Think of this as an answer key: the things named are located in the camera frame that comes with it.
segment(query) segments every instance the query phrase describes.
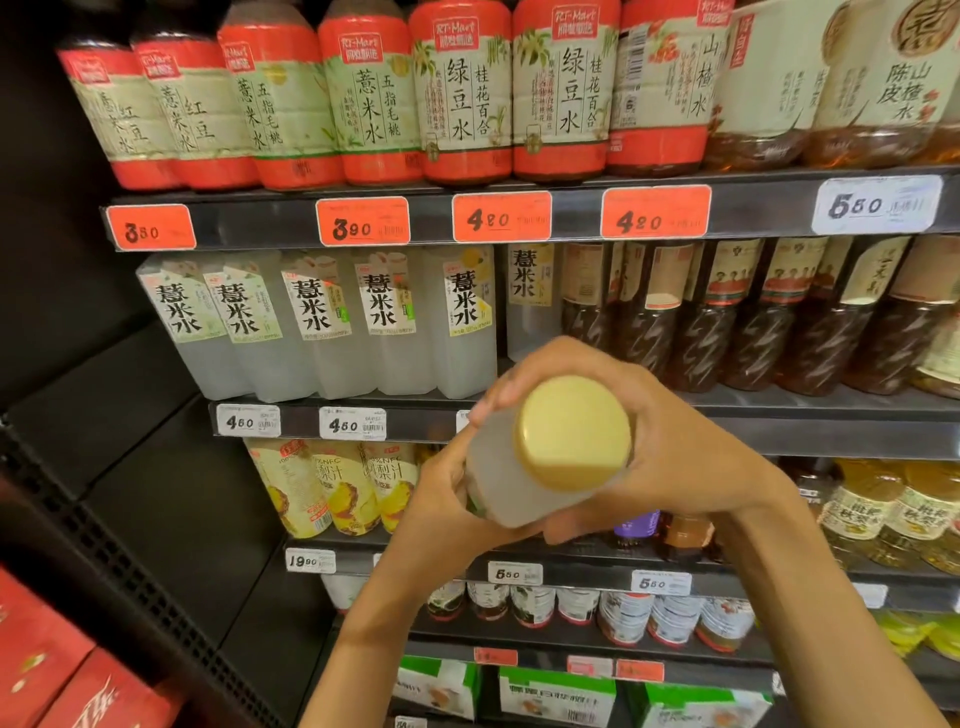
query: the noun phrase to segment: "orange price tag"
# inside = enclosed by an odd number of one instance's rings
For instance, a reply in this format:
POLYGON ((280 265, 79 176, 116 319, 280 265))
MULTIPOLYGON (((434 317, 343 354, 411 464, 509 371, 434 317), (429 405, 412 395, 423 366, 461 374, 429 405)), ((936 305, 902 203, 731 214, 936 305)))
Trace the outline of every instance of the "orange price tag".
POLYGON ((620 187, 603 193, 600 235, 618 237, 703 237, 710 219, 708 184, 620 187))
POLYGON ((111 205, 107 220, 122 251, 192 251, 197 247, 186 205, 111 205))
POLYGON ((338 245, 406 245, 410 206, 405 197, 340 197, 317 201, 320 242, 338 245))
POLYGON ((453 196, 453 239, 458 243, 529 243, 549 240, 553 195, 476 192, 453 196))

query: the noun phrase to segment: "brown tea bottle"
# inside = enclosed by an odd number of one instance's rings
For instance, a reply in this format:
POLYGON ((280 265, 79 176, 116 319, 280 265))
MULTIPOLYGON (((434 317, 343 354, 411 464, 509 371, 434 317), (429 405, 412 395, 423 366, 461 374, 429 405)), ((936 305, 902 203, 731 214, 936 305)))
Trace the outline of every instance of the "brown tea bottle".
POLYGON ((908 241, 880 235, 829 240, 810 295, 797 306, 777 384, 810 397, 836 388, 908 241))

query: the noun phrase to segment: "yellow cap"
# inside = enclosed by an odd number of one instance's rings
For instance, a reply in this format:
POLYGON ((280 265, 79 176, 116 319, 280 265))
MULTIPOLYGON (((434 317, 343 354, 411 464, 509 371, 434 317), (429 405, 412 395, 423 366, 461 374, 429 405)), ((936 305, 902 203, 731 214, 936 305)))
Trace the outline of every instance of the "yellow cap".
POLYGON ((517 459, 544 488, 599 488, 632 448, 630 420, 613 393, 585 376, 555 376, 531 392, 514 425, 517 459))

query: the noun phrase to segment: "price tag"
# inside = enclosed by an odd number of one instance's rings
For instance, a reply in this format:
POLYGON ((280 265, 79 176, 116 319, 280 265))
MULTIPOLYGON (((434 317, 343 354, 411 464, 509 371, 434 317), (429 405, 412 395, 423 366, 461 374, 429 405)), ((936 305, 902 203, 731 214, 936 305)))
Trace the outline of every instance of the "price tag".
POLYGON ((386 440, 387 410, 379 407, 321 407, 325 440, 386 440))
POLYGON ((227 437, 279 437, 280 408, 275 404, 218 404, 217 434, 227 437))
POLYGON ((186 205, 111 205, 107 220, 122 251, 192 251, 197 247, 186 205))
POLYGON ((489 561, 487 562, 487 581, 491 584, 539 587, 543 585, 543 564, 489 561))
POLYGON ((325 548, 288 548, 287 570, 303 573, 336 573, 337 554, 325 548))
POLYGON ((703 237, 713 192, 708 184, 620 187, 603 193, 600 235, 618 237, 703 237))
POLYGON ((529 243, 549 240, 553 195, 478 192, 453 196, 453 239, 458 243, 529 243))
POLYGON ((320 242, 339 245, 406 245, 410 206, 405 197, 340 197, 317 201, 320 242))
POLYGON ((827 180, 810 227, 817 235, 923 232, 933 225, 943 189, 938 175, 827 180))
POLYGON ((683 571, 634 570, 630 591, 638 594, 690 596, 693 574, 683 571))

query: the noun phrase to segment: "white price tag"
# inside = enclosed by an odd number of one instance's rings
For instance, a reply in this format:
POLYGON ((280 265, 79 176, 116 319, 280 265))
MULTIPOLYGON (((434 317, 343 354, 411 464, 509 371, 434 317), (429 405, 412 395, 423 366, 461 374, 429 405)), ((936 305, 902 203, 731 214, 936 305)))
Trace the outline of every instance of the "white price tag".
POLYGON ((939 175, 827 180, 810 227, 818 235, 923 232, 933 225, 943 189, 939 175))
POLYGON ((280 408, 275 404, 218 404, 217 434, 279 437, 280 408))
POLYGON ((325 548, 288 548, 286 557, 288 571, 337 572, 337 554, 325 548))
POLYGON ((634 570, 630 591, 638 594, 690 596, 693 574, 684 571, 634 570))
POLYGON ((321 407, 325 440, 386 440, 387 410, 379 407, 321 407))
POLYGON ((487 581, 491 584, 517 584, 523 587, 539 587, 543 585, 543 564, 490 561, 487 562, 487 581))

